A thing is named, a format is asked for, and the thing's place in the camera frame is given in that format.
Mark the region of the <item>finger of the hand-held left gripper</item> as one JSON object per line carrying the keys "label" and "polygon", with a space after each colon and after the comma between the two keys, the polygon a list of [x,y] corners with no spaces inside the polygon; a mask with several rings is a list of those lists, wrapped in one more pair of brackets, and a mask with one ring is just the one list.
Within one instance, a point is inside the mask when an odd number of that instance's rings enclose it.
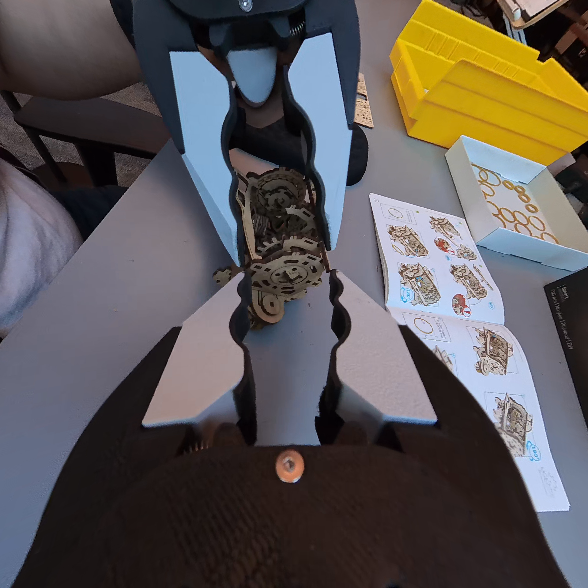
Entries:
{"label": "finger of the hand-held left gripper", "polygon": [[227,252],[243,263],[242,236],[233,212],[237,178],[228,155],[231,83],[199,52],[170,52],[183,136],[182,158]]}
{"label": "finger of the hand-held left gripper", "polygon": [[307,173],[317,190],[325,245],[332,251],[341,228],[352,139],[332,33],[302,42],[286,80],[288,98],[302,115]]}

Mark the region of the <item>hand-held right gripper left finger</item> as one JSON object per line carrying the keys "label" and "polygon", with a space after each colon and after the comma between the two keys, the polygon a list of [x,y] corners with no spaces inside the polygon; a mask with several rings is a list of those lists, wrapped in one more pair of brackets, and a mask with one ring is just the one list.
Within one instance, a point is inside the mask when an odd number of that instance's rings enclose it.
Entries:
{"label": "hand-held right gripper left finger", "polygon": [[210,444],[222,423],[233,423],[255,443],[254,376],[243,343],[251,295],[251,278],[240,273],[183,322],[144,427],[190,424]]}

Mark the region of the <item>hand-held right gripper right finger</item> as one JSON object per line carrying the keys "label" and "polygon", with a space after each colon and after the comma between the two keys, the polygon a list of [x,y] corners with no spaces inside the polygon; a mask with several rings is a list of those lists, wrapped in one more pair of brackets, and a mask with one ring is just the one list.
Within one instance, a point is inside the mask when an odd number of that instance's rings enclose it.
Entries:
{"label": "hand-held right gripper right finger", "polygon": [[337,342],[316,417],[320,443],[334,443],[344,422],[357,423],[370,442],[389,422],[435,424],[437,415],[393,317],[339,270],[330,273],[329,299]]}

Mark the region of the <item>wooden mechanical gear model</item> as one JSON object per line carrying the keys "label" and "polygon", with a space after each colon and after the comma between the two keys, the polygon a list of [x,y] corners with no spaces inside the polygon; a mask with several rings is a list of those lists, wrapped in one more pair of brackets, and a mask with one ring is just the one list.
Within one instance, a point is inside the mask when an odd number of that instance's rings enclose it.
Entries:
{"label": "wooden mechanical gear model", "polygon": [[245,269],[251,276],[251,329],[274,325],[286,303],[321,284],[329,267],[315,218],[311,180],[279,167],[261,174],[237,172],[236,195],[245,230]]}

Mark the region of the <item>person's left forearm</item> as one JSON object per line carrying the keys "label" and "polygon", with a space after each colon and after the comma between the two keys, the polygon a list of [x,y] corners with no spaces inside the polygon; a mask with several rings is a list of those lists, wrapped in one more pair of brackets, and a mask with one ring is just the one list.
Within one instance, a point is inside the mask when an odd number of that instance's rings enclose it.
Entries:
{"label": "person's left forearm", "polygon": [[79,100],[142,79],[130,1],[1,1],[1,90]]}

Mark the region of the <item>black textured pad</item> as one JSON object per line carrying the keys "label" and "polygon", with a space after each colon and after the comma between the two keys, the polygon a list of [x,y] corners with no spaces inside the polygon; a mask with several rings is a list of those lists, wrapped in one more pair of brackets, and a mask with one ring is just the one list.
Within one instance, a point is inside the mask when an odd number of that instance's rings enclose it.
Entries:
{"label": "black textured pad", "polygon": [[363,178],[369,158],[369,143],[364,129],[354,123],[350,143],[348,176],[346,186],[356,185]]}

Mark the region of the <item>laser-cut wooden parts sheet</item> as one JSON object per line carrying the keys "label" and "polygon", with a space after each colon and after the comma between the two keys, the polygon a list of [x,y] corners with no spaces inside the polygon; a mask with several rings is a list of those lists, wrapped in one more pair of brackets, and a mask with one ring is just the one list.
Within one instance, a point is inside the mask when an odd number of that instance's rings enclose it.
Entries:
{"label": "laser-cut wooden parts sheet", "polygon": [[364,80],[364,75],[361,72],[359,72],[357,78],[354,122],[364,128],[374,128],[366,83]]}

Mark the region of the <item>white instruction booklet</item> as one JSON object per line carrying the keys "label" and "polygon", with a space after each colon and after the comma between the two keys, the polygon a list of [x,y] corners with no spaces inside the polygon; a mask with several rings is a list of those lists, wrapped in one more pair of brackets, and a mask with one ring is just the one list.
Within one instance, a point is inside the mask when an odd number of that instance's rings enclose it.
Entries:
{"label": "white instruction booklet", "polygon": [[386,306],[477,399],[535,509],[568,511],[525,354],[464,219],[370,194]]}

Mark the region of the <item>yellow plastic bin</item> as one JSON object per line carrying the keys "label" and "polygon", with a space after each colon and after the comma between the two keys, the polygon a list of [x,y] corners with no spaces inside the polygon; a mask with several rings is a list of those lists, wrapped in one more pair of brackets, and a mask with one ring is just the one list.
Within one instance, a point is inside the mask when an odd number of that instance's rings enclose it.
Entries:
{"label": "yellow plastic bin", "polygon": [[587,141],[587,91],[554,59],[434,1],[397,38],[392,84],[409,136],[468,136],[550,165]]}

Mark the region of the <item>white cardboard box tray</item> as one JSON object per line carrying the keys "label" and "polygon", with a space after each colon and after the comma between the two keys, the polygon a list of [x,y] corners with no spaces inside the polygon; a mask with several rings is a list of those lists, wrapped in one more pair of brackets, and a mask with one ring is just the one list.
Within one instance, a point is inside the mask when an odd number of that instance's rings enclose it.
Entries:
{"label": "white cardboard box tray", "polygon": [[[478,245],[572,272],[587,266],[587,231],[546,166],[467,136],[460,136],[445,157]],[[526,185],[559,243],[499,226],[486,205],[472,164]]]}

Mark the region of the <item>black product box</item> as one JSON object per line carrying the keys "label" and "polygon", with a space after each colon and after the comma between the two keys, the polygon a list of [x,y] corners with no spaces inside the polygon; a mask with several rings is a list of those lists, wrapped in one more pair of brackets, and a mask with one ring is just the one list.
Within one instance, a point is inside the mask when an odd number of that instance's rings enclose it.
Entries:
{"label": "black product box", "polygon": [[547,284],[544,290],[587,422],[587,268]]}

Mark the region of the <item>pile of rubber bands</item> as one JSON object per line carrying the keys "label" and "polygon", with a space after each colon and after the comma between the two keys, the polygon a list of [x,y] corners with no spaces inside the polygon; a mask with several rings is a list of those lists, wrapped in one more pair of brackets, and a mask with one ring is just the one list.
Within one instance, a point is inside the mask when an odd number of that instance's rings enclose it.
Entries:
{"label": "pile of rubber bands", "polygon": [[472,167],[486,205],[499,226],[545,242],[559,243],[526,185],[482,166],[472,164]]}

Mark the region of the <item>white printed sign board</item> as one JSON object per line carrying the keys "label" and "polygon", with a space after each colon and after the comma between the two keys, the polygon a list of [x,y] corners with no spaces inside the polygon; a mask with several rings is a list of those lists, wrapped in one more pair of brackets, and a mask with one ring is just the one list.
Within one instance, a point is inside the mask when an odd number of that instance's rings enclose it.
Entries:
{"label": "white printed sign board", "polygon": [[525,29],[568,1],[497,1],[505,21],[515,30]]}

